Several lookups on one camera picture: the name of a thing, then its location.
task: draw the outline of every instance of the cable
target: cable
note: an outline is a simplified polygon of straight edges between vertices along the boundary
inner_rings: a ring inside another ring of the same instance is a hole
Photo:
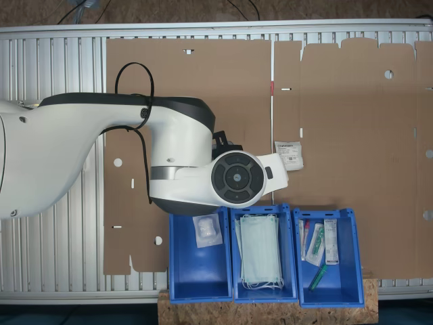
[[[133,95],[142,96],[142,97],[144,98],[144,100],[145,100],[145,105],[147,106],[147,110],[145,111],[145,112],[146,112],[146,115],[145,115],[145,116],[142,116],[142,118],[143,118],[143,122],[141,122],[141,124],[140,124],[138,127],[136,127],[136,128],[130,127],[130,126],[128,126],[128,125],[118,125],[118,126],[115,126],[115,127],[108,127],[107,129],[103,130],[103,131],[101,132],[101,134],[104,134],[105,132],[108,132],[108,131],[111,131],[111,130],[125,129],[125,130],[127,130],[128,132],[129,132],[129,131],[134,131],[134,132],[136,132],[136,134],[140,137],[140,140],[141,140],[141,146],[143,147],[143,159],[144,159],[144,170],[145,170],[145,174],[146,174],[146,190],[147,190],[147,198],[148,198],[148,200],[149,200],[149,204],[151,204],[151,203],[152,203],[152,199],[150,198],[149,167],[147,166],[146,144],[145,144],[145,141],[144,141],[144,137],[143,137],[143,135],[142,135],[141,132],[138,131],[138,130],[139,130],[140,128],[142,128],[142,126],[145,125],[145,124],[147,123],[147,120],[149,119],[149,116],[150,116],[150,112],[152,111],[152,102],[154,101],[154,94],[155,94],[154,78],[153,78],[151,72],[149,71],[149,69],[148,69],[144,64],[141,64],[141,63],[138,63],[138,62],[129,62],[128,64],[125,64],[125,65],[120,69],[120,71],[119,71],[118,74],[117,74],[117,77],[116,77],[116,83],[115,83],[115,85],[114,85],[114,93],[118,93],[118,84],[119,84],[120,76],[122,75],[123,71],[124,71],[128,66],[130,66],[130,65],[132,65],[132,64],[138,64],[139,66],[142,66],[142,67],[146,70],[147,74],[149,75],[149,80],[150,80],[150,96],[149,96],[149,99],[148,99],[146,96],[141,95],[140,93],[134,93],[134,94],[133,94]]]
[[[65,16],[63,16],[63,18],[57,23],[57,25],[60,25],[60,23],[63,22],[63,20],[68,17],[70,15],[71,12],[73,12],[76,8],[78,8],[79,6],[81,6],[84,2],[86,2],[87,0],[83,0],[81,1],[78,5],[76,5],[75,7],[73,7]]]
[[[432,15],[420,15],[420,16],[416,16],[415,19],[422,19],[422,18],[428,18],[430,20],[433,20],[433,16]]]
[[[256,10],[256,13],[257,13],[257,20],[260,20],[260,13],[258,12],[258,9],[257,9],[257,7],[256,7],[256,5],[254,4],[254,2],[252,2],[251,0],[248,0],[251,4],[252,4],[252,6],[255,8],[255,10]]]
[[[36,22],[33,22],[33,23],[31,24],[31,26],[32,26],[32,25],[35,25],[35,24],[38,24],[38,23],[44,21],[45,19],[51,17],[51,16],[52,16],[56,11],[57,11],[57,9],[59,9],[59,7],[63,4],[63,2],[65,2],[65,0],[61,0],[61,1],[59,2],[59,4],[54,8],[54,10],[53,10],[50,14],[46,15],[44,18],[42,18],[42,19],[40,19],[40,20],[37,20]]]
[[[102,14],[99,16],[99,18],[97,19],[97,21],[95,22],[95,24],[97,24],[97,22],[99,22],[99,20],[102,18],[102,16],[104,15],[104,12],[106,12],[108,5],[110,4],[111,0],[108,1],[106,7],[104,8],[104,10],[102,11]]]
[[[247,18],[247,17],[245,17],[245,15],[241,12],[241,9],[239,9],[238,7],[236,7],[236,5],[233,3],[233,2],[231,2],[230,0],[227,0],[232,6],[234,6],[234,8],[236,8],[236,10],[242,15],[242,17],[244,17],[246,20],[248,20],[249,21],[249,19]],[[256,7],[256,5],[254,4],[254,2],[252,2],[251,0],[248,0],[251,4],[252,4],[252,6],[255,8],[255,10],[256,10],[256,13],[257,13],[257,18],[258,18],[258,20],[260,20],[260,13],[258,12],[258,9],[257,9],[257,7]]]
[[[230,4],[232,6],[234,6],[234,8],[236,8],[238,10],[238,12],[242,15],[242,17],[244,17],[246,20],[249,20],[247,17],[245,17],[245,15],[241,12],[241,9],[239,9],[238,7],[235,6],[235,4],[233,2],[231,2],[230,0],[227,0],[228,2],[230,2]]]

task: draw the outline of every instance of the metal frame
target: metal frame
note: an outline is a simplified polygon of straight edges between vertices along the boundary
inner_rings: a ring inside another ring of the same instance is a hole
[[[273,81],[275,41],[302,41],[304,48],[369,37],[378,45],[413,45],[432,41],[432,33],[430,20],[400,19],[0,28],[0,99],[31,104],[56,93],[105,92],[107,38],[268,39]],[[0,303],[155,303],[168,288],[167,272],[102,273],[104,144],[99,137],[80,177],[53,208],[1,222]],[[433,297],[433,279],[379,280],[380,299],[421,297]]]

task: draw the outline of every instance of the green syringe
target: green syringe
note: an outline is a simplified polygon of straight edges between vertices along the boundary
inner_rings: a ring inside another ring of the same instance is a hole
[[[314,243],[313,252],[312,252],[313,255],[317,255],[317,253],[319,252],[320,245],[322,244],[322,239],[323,239],[324,233],[325,233],[325,230],[323,229],[323,227],[321,227],[319,229],[319,233],[317,234],[316,241]]]
[[[309,286],[309,290],[313,291],[316,289],[317,285],[319,284],[320,280],[322,280],[322,277],[325,275],[327,270],[327,265],[323,264],[319,271],[317,272],[316,276],[314,277],[313,281],[311,281],[311,284]]]

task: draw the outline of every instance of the surgical mask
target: surgical mask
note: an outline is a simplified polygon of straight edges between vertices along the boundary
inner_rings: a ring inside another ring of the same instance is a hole
[[[235,225],[244,287],[282,288],[276,215],[244,215]]]

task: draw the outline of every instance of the black cable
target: black cable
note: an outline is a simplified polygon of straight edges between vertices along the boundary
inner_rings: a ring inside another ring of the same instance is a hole
[[[241,9],[239,9],[238,7],[235,6],[235,4],[233,2],[231,2],[230,0],[227,0],[228,2],[230,2],[230,4],[232,6],[234,6],[234,8],[236,8],[238,10],[238,12],[240,12],[240,14],[242,15],[242,17],[244,17],[246,20],[249,20],[247,17],[245,17],[245,15],[241,12]]]
[[[429,15],[429,14],[416,16],[415,18],[416,18],[416,19],[428,18],[428,19],[430,19],[430,20],[433,20],[433,16],[432,16],[432,15]]]
[[[130,127],[128,125],[121,125],[121,126],[118,126],[118,127],[108,127],[107,129],[103,130],[101,132],[101,134],[104,134],[105,132],[108,132],[108,131],[111,131],[111,130],[117,130],[117,129],[125,129],[128,132],[129,131],[134,131],[140,137],[141,146],[143,147],[144,171],[146,173],[147,199],[149,200],[149,204],[152,204],[152,199],[150,198],[149,167],[147,166],[146,143],[144,141],[144,137],[143,137],[143,135],[141,134],[140,131],[138,131],[137,129],[134,129],[133,127]]]
[[[135,128],[135,130],[138,130],[143,125],[146,124],[147,120],[149,119],[150,112],[152,111],[152,102],[154,100],[154,94],[155,94],[155,84],[154,84],[154,78],[153,78],[152,74],[150,73],[149,69],[144,64],[141,64],[138,62],[129,62],[128,64],[125,64],[123,66],[123,68],[120,69],[119,73],[117,74],[116,84],[114,85],[114,93],[118,93],[118,84],[119,84],[120,76],[122,75],[123,71],[132,64],[138,64],[139,66],[142,66],[146,70],[147,74],[149,75],[149,80],[150,80],[150,97],[149,97],[149,102],[146,103],[147,114],[143,118],[143,122],[141,122],[141,124]]]
[[[66,322],[70,319],[70,316],[72,316],[77,309],[80,307],[80,305],[75,306],[74,308],[72,308],[72,310],[69,312],[68,315],[66,315],[66,317],[59,323],[59,325],[64,325],[66,324]]]
[[[256,5],[254,4],[254,2],[252,2],[251,0],[248,0],[251,4],[252,4],[252,6],[255,8],[255,10],[256,10],[256,13],[257,13],[257,20],[260,20],[260,13],[258,12],[258,9],[257,9],[257,7],[256,7]]]
[[[99,20],[102,18],[102,16],[104,15],[104,12],[106,12],[108,5],[110,4],[111,0],[108,1],[106,7],[104,8],[104,10],[102,11],[102,14],[99,16],[99,18],[97,19],[97,21],[95,22],[95,24],[97,24],[97,22],[99,22]]]
[[[63,18],[57,23],[57,25],[60,25],[61,22],[63,22],[63,20],[69,16],[69,14],[71,12],[73,12],[76,8],[80,7],[84,2],[86,2],[87,0],[83,0],[81,1],[78,5],[76,5],[75,7],[73,7],[65,16],[63,16]]]
[[[145,100],[144,105],[147,106],[147,111],[146,111],[146,115],[145,115],[145,116],[142,116],[142,117],[143,117],[143,122],[141,122],[141,124],[140,124],[138,127],[136,127],[136,128],[130,127],[130,126],[128,126],[128,125],[118,125],[118,126],[115,126],[115,127],[108,127],[107,129],[103,130],[103,131],[101,132],[101,134],[104,134],[105,132],[108,132],[108,131],[111,131],[111,130],[125,129],[125,130],[127,130],[128,132],[129,132],[129,131],[134,131],[134,132],[136,132],[136,134],[140,137],[140,140],[141,140],[141,146],[143,147],[143,159],[144,159],[144,170],[145,170],[145,174],[146,174],[146,190],[147,190],[147,198],[149,199],[149,204],[151,204],[151,203],[152,203],[152,199],[150,198],[149,167],[147,166],[146,144],[145,144],[145,141],[144,141],[144,137],[143,137],[143,135],[142,135],[141,132],[138,131],[138,130],[139,130],[143,125],[145,125],[145,124],[147,123],[147,120],[149,119],[149,116],[150,116],[150,112],[152,111],[152,102],[154,101],[154,94],[155,94],[154,78],[153,78],[151,72],[149,71],[149,69],[148,69],[144,64],[141,64],[141,63],[138,63],[138,62],[129,62],[128,64],[125,64],[125,65],[120,69],[120,71],[119,71],[118,74],[117,74],[117,77],[116,77],[116,83],[115,83],[115,85],[114,85],[114,93],[118,93],[118,84],[119,84],[120,76],[122,75],[123,71],[124,71],[128,66],[130,66],[130,65],[132,65],[132,64],[138,64],[139,66],[142,66],[142,67],[146,70],[147,74],[149,75],[149,80],[150,80],[150,96],[149,96],[149,99],[147,99],[146,96],[141,95],[140,93],[134,93],[134,94],[133,94],[133,95],[142,96],[142,97],[144,98],[144,100]]]

